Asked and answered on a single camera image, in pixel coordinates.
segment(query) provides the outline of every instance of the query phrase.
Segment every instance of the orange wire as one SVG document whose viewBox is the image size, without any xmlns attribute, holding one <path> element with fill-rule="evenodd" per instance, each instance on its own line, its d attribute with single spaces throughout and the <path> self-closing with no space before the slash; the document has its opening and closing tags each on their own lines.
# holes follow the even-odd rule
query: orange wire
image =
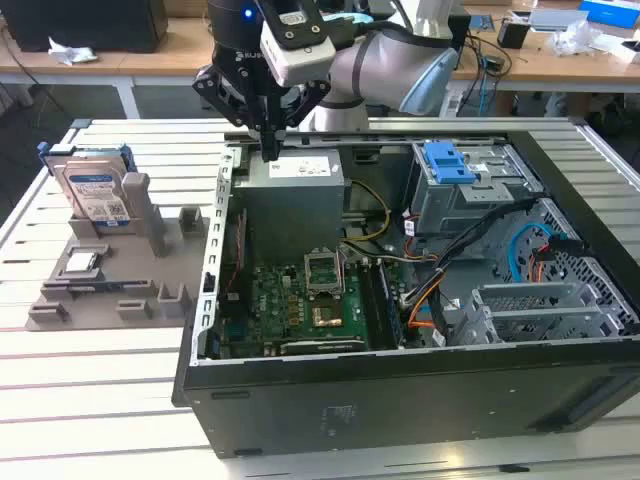
<svg viewBox="0 0 640 480">
<path fill-rule="evenodd" d="M 541 282 L 542 281 L 542 269 L 544 268 L 544 262 L 540 262 L 540 265 L 538 266 L 538 270 L 537 270 L 537 282 Z"/>
<path fill-rule="evenodd" d="M 530 282 L 535 282 L 535 280 L 533 279 L 533 255 L 531 255 L 531 257 L 529 257 L 529 281 Z"/>
<path fill-rule="evenodd" d="M 434 253 L 430 253 L 429 255 L 425 256 L 420 256 L 417 257 L 415 255 L 411 255 L 411 253 L 409 252 L 409 247 L 411 246 L 411 243 L 413 242 L 413 239 L 415 237 L 408 237 L 406 242 L 404 242 L 404 256 L 405 258 L 408 258 L 409 260 L 422 260 L 423 258 L 430 258 L 432 260 L 437 260 L 438 256 Z"/>
<path fill-rule="evenodd" d="M 418 314 L 418 310 L 420 310 L 420 306 L 422 305 L 422 303 L 429 296 L 429 294 L 438 285 L 440 285 L 440 282 L 442 282 L 443 278 L 444 278 L 444 275 L 442 277 L 440 277 L 440 279 L 436 283 L 431 285 L 431 287 L 426 292 L 424 292 L 424 295 L 422 295 L 422 297 L 420 297 L 420 300 L 418 300 L 418 303 L 416 303 L 416 306 L 413 307 L 413 310 L 411 311 L 411 316 L 409 317 L 409 328 L 412 328 L 412 327 L 433 327 L 433 328 L 435 328 L 435 325 L 432 322 L 415 322 L 415 318 L 416 318 L 416 315 Z"/>
</svg>

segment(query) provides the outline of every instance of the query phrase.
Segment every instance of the cable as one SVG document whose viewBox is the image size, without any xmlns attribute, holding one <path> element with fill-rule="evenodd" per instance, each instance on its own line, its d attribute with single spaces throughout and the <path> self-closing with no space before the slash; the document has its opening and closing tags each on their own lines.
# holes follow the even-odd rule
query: cable
<svg viewBox="0 0 640 480">
<path fill-rule="evenodd" d="M 482 75 L 482 82 L 480 82 L 480 106 L 478 107 L 478 116 L 481 117 L 484 113 L 485 98 L 487 96 L 487 60 L 482 57 L 482 68 L 484 69 L 484 75 Z"/>
<path fill-rule="evenodd" d="M 11 55 L 11 58 L 13 59 L 14 62 L 16 62 L 16 65 L 18 65 L 18 67 L 20 67 L 20 70 L 22 70 L 22 72 L 31 79 L 31 81 L 38 85 L 38 86 L 42 86 L 42 84 L 36 80 L 36 77 L 34 77 L 33 75 L 31 75 L 31 72 L 29 72 L 29 70 L 27 70 L 27 67 L 25 67 L 24 65 L 22 65 L 22 63 L 20 63 L 20 60 L 18 60 L 18 57 L 16 57 L 15 53 L 13 53 L 13 50 L 11 49 L 11 46 L 9 45 L 9 41 L 7 40 L 7 38 L 4 35 L 4 32 L 6 30 L 7 26 L 3 26 L 0 29 L 0 37 L 2 37 L 2 41 L 5 45 L 5 47 L 7 48 L 7 51 L 9 52 L 9 55 Z M 44 92 L 46 93 L 47 97 L 49 97 L 49 100 L 51 100 L 51 102 L 58 108 L 58 110 L 60 110 L 62 113 L 64 113 L 67 117 L 69 117 L 70 120 L 73 120 L 74 117 L 62 106 L 60 105 L 60 102 L 58 102 L 55 97 L 49 93 L 47 91 L 47 89 L 44 89 Z"/>
<path fill-rule="evenodd" d="M 408 37 L 413 36 L 413 32 L 410 32 L 406 27 L 403 27 L 402 25 L 398 25 L 397 23 L 394 23 L 394 22 L 390 22 L 389 20 L 376 20 L 370 23 L 358 23 L 356 35 L 361 36 L 368 32 L 381 31 L 381 30 L 394 30 Z"/>
<path fill-rule="evenodd" d="M 544 253 L 550 250 L 549 244 L 543 245 L 538 249 L 537 252 L 533 252 L 531 258 L 529 259 L 529 281 L 530 282 L 540 282 L 542 280 L 542 269 L 544 268 L 544 262 L 540 262 L 538 266 L 538 270 L 536 272 L 533 271 L 536 263 L 536 253 Z"/>
<path fill-rule="evenodd" d="M 511 71 L 511 67 L 513 66 L 513 60 L 511 59 L 511 55 L 509 55 L 509 52 L 507 52 L 504 48 L 500 47 L 499 45 L 490 42 L 489 40 L 485 40 L 484 38 L 478 37 L 476 35 L 469 35 L 470 39 L 473 40 L 477 40 L 480 43 L 484 43 L 486 45 L 489 45 L 490 47 L 495 48 L 496 50 L 498 50 L 500 53 L 502 53 L 502 55 L 504 55 L 505 60 L 507 62 L 509 62 L 507 68 L 505 68 L 504 70 L 501 70 L 498 73 L 491 73 L 489 72 L 489 75 L 493 76 L 493 77 L 504 77 L 505 75 L 507 75 L 510 71 Z"/>
<path fill-rule="evenodd" d="M 363 248 L 360 248 L 355 243 L 351 243 L 348 240 L 342 240 L 340 243 L 342 245 L 344 245 L 345 247 L 348 247 L 350 250 L 353 250 L 357 254 L 362 255 L 363 257 L 381 258 L 381 259 L 384 259 L 384 260 L 394 260 L 394 261 L 397 261 L 397 262 L 404 262 L 404 263 L 427 263 L 427 262 L 432 261 L 432 260 L 428 260 L 428 259 L 413 260 L 413 259 L 410 259 L 410 258 L 398 257 L 398 256 L 392 255 L 392 254 L 372 253 L 372 252 L 369 252 L 369 251 L 367 251 L 367 250 L 365 250 Z"/>
<path fill-rule="evenodd" d="M 433 283 L 433 285 L 431 285 L 431 287 L 429 287 L 427 289 L 427 291 L 424 293 L 424 295 L 422 295 L 422 297 L 420 297 L 420 300 L 418 300 L 418 303 L 416 303 L 415 307 L 413 307 L 413 310 L 411 311 L 411 315 L 409 316 L 409 328 L 415 328 L 415 327 L 432 327 L 435 328 L 435 325 L 432 322 L 416 322 L 415 318 L 416 315 L 418 314 L 418 311 L 420 310 L 420 306 L 424 303 L 424 301 L 429 297 L 429 294 L 431 292 L 433 292 L 438 285 L 440 285 L 440 283 L 442 282 L 443 278 L 444 278 L 444 271 L 442 271 L 442 273 L 440 274 L 440 276 L 437 278 L 437 280 L 435 280 L 435 283 Z"/>
<path fill-rule="evenodd" d="M 233 285 L 233 282 L 235 281 L 236 277 L 238 276 L 238 273 L 240 272 L 240 264 L 241 264 L 240 262 L 240 250 L 241 250 L 240 228 L 242 227 L 242 215 L 238 214 L 237 222 L 238 222 L 238 226 L 236 227 L 236 268 L 233 271 L 233 275 L 229 279 L 229 282 L 227 283 L 227 288 L 224 289 L 225 295 L 229 293 L 229 290 L 231 290 L 231 286 Z"/>
<path fill-rule="evenodd" d="M 523 225 L 520 230 L 516 232 L 511 241 L 509 242 L 509 248 L 507 250 L 507 261 L 509 264 L 509 270 L 511 271 L 511 276 L 514 282 L 520 283 L 522 282 L 522 276 L 520 275 L 520 269 L 516 263 L 516 246 L 518 243 L 518 239 L 522 236 L 524 232 L 531 228 L 539 228 L 542 230 L 548 237 L 553 235 L 553 231 L 543 223 L 527 223 Z"/>
<path fill-rule="evenodd" d="M 437 260 L 438 256 L 434 253 L 430 253 L 429 255 L 421 255 L 421 256 L 417 256 L 417 255 L 412 255 L 411 254 L 411 244 L 413 243 L 413 239 L 415 237 L 408 237 L 407 240 L 404 242 L 404 256 L 405 258 L 408 258 L 410 260 L 424 260 L 424 259 L 429 259 L 429 260 Z"/>
<path fill-rule="evenodd" d="M 469 39 L 469 44 L 465 44 L 465 46 L 471 48 L 474 51 L 474 53 L 476 54 L 476 60 L 477 60 L 477 64 L 478 64 L 478 69 L 476 71 L 475 80 L 471 84 L 471 88 L 469 88 L 469 91 L 468 91 L 467 95 L 460 102 L 459 110 L 461 110 L 469 102 L 469 99 L 471 98 L 471 95 L 473 93 L 473 89 L 475 88 L 476 84 L 478 83 L 478 81 L 480 79 L 481 70 L 484 70 L 484 72 L 485 72 L 484 75 L 485 76 L 483 77 L 483 87 L 481 87 L 481 89 L 480 89 L 480 92 L 481 92 L 481 99 L 480 99 L 481 100 L 481 110 L 478 111 L 478 114 L 480 115 L 480 114 L 483 113 L 483 111 L 485 111 L 485 112 L 488 111 L 489 108 L 491 107 L 491 105 L 493 104 L 493 102 L 495 101 L 497 93 L 498 93 L 498 84 L 500 83 L 502 78 L 504 78 L 511 71 L 511 68 L 513 66 L 513 60 L 511 59 L 511 55 L 509 55 L 509 53 L 505 49 L 503 49 L 502 47 L 496 45 L 493 42 L 490 42 L 489 40 L 485 40 L 484 38 L 478 37 L 476 35 L 471 35 L 470 31 L 467 33 L 467 38 Z M 502 55 L 504 55 L 506 68 L 503 68 L 500 72 L 491 72 L 491 71 L 487 70 L 487 68 L 486 68 L 486 60 L 485 60 L 485 57 L 482 54 L 482 44 L 483 43 L 486 44 L 486 45 L 489 45 L 490 47 L 495 48 Z M 491 94 L 491 98 L 490 98 L 490 100 L 488 102 L 486 102 L 486 80 L 485 80 L 487 75 L 495 79 L 495 82 L 493 83 L 493 93 Z"/>
<path fill-rule="evenodd" d="M 407 15 L 407 11 L 404 9 L 402 2 L 400 0 L 391 0 L 391 3 L 396 7 L 398 13 L 402 17 L 402 21 L 404 22 L 404 26 L 407 27 L 409 33 L 413 33 L 413 25 L 411 25 L 411 20 L 409 20 L 409 15 Z"/>
<path fill-rule="evenodd" d="M 54 89 L 55 85 L 51 85 L 51 90 L 49 91 L 49 93 L 53 93 L 53 89 Z M 40 128 L 40 119 L 42 118 L 42 112 L 44 112 L 44 109 L 47 107 L 47 101 L 49 100 L 49 97 L 46 97 L 44 99 L 44 101 L 42 102 L 42 106 L 40 107 L 40 110 L 38 111 L 38 118 L 36 119 L 36 128 Z"/>
<path fill-rule="evenodd" d="M 384 232 L 387 231 L 387 229 L 389 228 L 389 225 L 391 224 L 391 210 L 389 210 L 389 207 L 387 207 L 387 204 L 384 203 L 384 200 L 382 199 L 382 197 L 369 185 L 367 185 L 364 182 L 361 182 L 360 180 L 351 180 L 351 183 L 355 185 L 359 185 L 360 187 L 364 188 L 380 203 L 380 205 L 382 205 L 382 208 L 384 209 L 384 213 L 385 213 L 385 219 L 384 219 L 384 224 L 382 225 L 382 228 L 380 228 L 380 230 L 378 230 L 377 232 L 369 233 L 368 235 L 361 235 L 358 237 L 347 237 L 345 238 L 345 240 L 349 240 L 352 242 L 366 242 L 367 240 L 373 240 L 374 238 L 378 238 L 380 235 L 382 235 Z"/>
<path fill-rule="evenodd" d="M 458 236 L 456 236 L 456 238 L 454 238 L 451 241 L 451 243 L 444 250 L 444 252 L 440 254 L 439 259 L 436 261 L 434 265 L 436 269 L 436 275 L 438 274 L 438 272 L 442 272 L 442 275 L 444 275 L 446 269 L 451 263 L 451 259 L 453 259 L 457 255 L 460 255 L 462 252 L 464 252 L 464 250 L 469 245 L 471 245 L 475 241 L 482 238 L 485 235 L 485 233 L 487 233 L 487 231 L 499 218 L 504 217 L 508 213 L 513 213 L 520 210 L 529 210 L 534 205 L 534 203 L 536 203 L 540 198 L 544 198 L 547 196 L 548 194 L 546 194 L 545 192 L 533 193 L 528 198 L 524 198 L 522 200 L 518 200 L 510 204 L 500 205 L 499 207 L 496 207 L 493 210 L 486 213 L 482 218 L 480 218 L 478 221 L 471 224 L 469 227 L 464 229 L 460 234 L 458 234 Z M 413 297 L 422 295 L 421 300 L 418 302 L 418 303 L 421 303 L 424 301 L 422 300 L 423 298 L 429 297 L 429 295 L 425 297 L 424 294 L 422 293 L 427 290 L 438 295 L 439 290 L 437 289 L 434 290 L 433 288 L 431 288 L 433 281 L 434 281 L 434 277 L 430 278 L 421 287 L 413 289 L 410 292 L 408 292 L 404 296 L 404 301 L 411 303 L 411 299 Z M 440 317 L 442 314 L 442 312 L 439 310 L 441 308 L 440 302 L 434 301 L 433 303 L 434 305 L 432 306 L 431 314 L 434 318 Z"/>
<path fill-rule="evenodd" d="M 471 94 L 473 93 L 473 89 L 476 88 L 476 85 L 478 84 L 478 80 L 480 80 L 480 72 L 481 72 L 481 56 L 482 56 L 482 46 L 480 44 L 480 42 L 478 42 L 478 45 L 474 45 L 473 44 L 473 39 L 471 38 L 471 31 L 467 32 L 467 38 L 469 38 L 469 44 L 465 43 L 465 46 L 468 48 L 471 48 L 471 50 L 473 50 L 473 53 L 475 53 L 476 55 L 476 63 L 477 63 L 477 70 L 476 70 L 476 78 L 473 80 L 473 83 L 471 84 L 471 88 L 469 88 L 469 91 L 467 92 L 467 95 L 462 99 L 462 101 L 460 102 L 460 106 L 458 107 L 458 110 L 462 110 L 462 108 L 467 104 L 467 102 L 469 102 L 469 99 L 471 98 Z"/>
</svg>

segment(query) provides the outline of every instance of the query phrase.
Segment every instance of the aluminum profile table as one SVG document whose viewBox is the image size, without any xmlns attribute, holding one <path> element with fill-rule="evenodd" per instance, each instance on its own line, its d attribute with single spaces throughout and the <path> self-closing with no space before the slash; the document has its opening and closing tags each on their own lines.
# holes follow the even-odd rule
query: aluminum profile table
<svg viewBox="0 0 640 480">
<path fill-rule="evenodd" d="M 597 135 L 566 120 L 377 119 L 374 128 L 530 131 L 640 260 L 640 179 Z M 211 203 L 220 120 L 94 121 L 64 142 L 126 142 L 165 217 Z M 575 434 L 219 461 L 189 409 L 171 405 L 180 329 L 27 332 L 71 234 L 59 187 L 40 172 L 0 229 L 0 478 L 637 478 L 640 397 Z"/>
</svg>

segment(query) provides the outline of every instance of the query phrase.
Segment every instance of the cable on desk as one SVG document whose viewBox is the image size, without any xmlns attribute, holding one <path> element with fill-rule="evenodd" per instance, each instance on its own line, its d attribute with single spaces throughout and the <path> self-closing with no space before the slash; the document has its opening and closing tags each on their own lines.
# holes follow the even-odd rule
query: cable on desk
<svg viewBox="0 0 640 480">
<path fill-rule="evenodd" d="M 2 42 L 4 43 L 4 46 L 7 48 L 7 51 L 9 52 L 9 55 L 11 55 L 11 58 L 13 59 L 14 62 L 16 62 L 16 65 L 18 65 L 18 67 L 20 67 L 20 70 L 22 70 L 22 72 L 27 77 L 29 77 L 34 84 L 42 87 L 42 84 L 38 80 L 36 80 L 36 77 L 34 77 L 31 74 L 31 72 L 29 72 L 29 70 L 27 70 L 27 67 L 22 65 L 20 60 L 18 60 L 18 57 L 16 57 L 15 53 L 13 53 L 13 50 L 11 49 L 11 46 L 9 45 L 9 41 L 7 40 L 7 38 L 4 35 L 6 29 L 7 29 L 6 25 L 0 29 L 0 37 L 2 37 Z M 70 120 L 74 119 L 74 117 L 60 104 L 60 102 L 58 102 L 55 99 L 53 94 L 51 94 L 44 87 L 43 87 L 43 90 L 44 90 L 45 94 L 47 95 L 47 97 L 49 97 L 49 100 L 51 100 L 51 103 L 53 103 L 58 108 L 58 110 L 60 110 L 62 113 L 64 113 Z"/>
<path fill-rule="evenodd" d="M 473 89 L 476 88 L 476 85 L 478 84 L 478 80 L 480 80 L 480 74 L 482 71 L 482 68 L 481 68 L 482 45 L 480 44 L 480 42 L 478 42 L 477 45 L 473 43 L 474 41 L 471 38 L 471 31 L 467 32 L 467 38 L 469 39 L 469 43 L 465 43 L 464 46 L 473 50 L 473 53 L 476 56 L 477 70 L 476 70 L 476 77 L 473 80 L 473 83 L 471 84 L 471 88 L 469 88 L 469 91 L 460 102 L 460 106 L 458 107 L 459 111 L 462 110 L 462 108 L 469 102 L 469 99 L 471 98 L 471 94 L 473 93 Z"/>
<path fill-rule="evenodd" d="M 479 110 L 479 114 L 482 114 L 483 111 L 488 111 L 489 108 L 491 108 L 491 105 L 493 104 L 493 102 L 496 99 L 496 96 L 498 94 L 498 85 L 500 83 L 500 81 L 509 74 L 509 72 L 511 71 L 511 68 L 513 67 L 513 60 L 511 58 L 511 55 L 509 55 L 509 52 L 507 52 L 504 48 L 500 47 L 499 45 L 490 42 L 489 40 L 485 40 L 484 38 L 478 37 L 477 35 L 472 35 L 471 32 L 469 31 L 467 33 L 467 38 L 469 39 L 469 43 L 465 44 L 465 46 L 471 48 L 474 53 L 476 54 L 476 60 L 477 60 L 477 64 L 478 64 L 478 70 L 476 71 L 476 78 L 473 81 L 473 83 L 471 84 L 471 88 L 469 89 L 469 91 L 467 92 L 467 95 L 462 99 L 462 101 L 460 102 L 460 107 L 459 110 L 462 109 L 462 107 L 464 107 L 468 102 L 469 99 L 471 98 L 471 95 L 473 93 L 473 89 L 475 88 L 476 84 L 478 83 L 478 80 L 480 79 L 480 75 L 481 72 L 484 70 L 484 77 L 483 77 L 483 81 L 484 78 L 486 78 L 486 76 L 488 75 L 489 77 L 494 79 L 494 83 L 493 83 L 493 87 L 492 87 L 492 94 L 491 94 L 491 98 L 489 99 L 488 102 L 486 102 L 486 83 L 484 84 L 484 91 L 482 91 L 481 88 L 481 104 L 480 104 L 480 110 Z M 502 70 L 500 70 L 499 72 L 491 72 L 486 68 L 486 60 L 485 57 L 482 53 L 482 44 L 488 45 L 496 50 L 498 50 L 502 56 L 504 57 L 505 60 L 505 66 L 502 68 Z"/>
</svg>

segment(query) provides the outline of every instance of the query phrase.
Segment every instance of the plastic bag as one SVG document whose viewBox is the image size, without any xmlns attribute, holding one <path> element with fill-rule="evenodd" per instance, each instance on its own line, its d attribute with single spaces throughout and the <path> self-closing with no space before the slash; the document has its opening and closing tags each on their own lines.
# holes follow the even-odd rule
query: plastic bag
<svg viewBox="0 0 640 480">
<path fill-rule="evenodd" d="M 586 20 L 573 22 L 565 32 L 554 32 L 547 45 L 556 55 L 574 55 L 576 53 L 591 53 L 591 42 L 602 33 L 601 30 L 591 28 Z"/>
</svg>

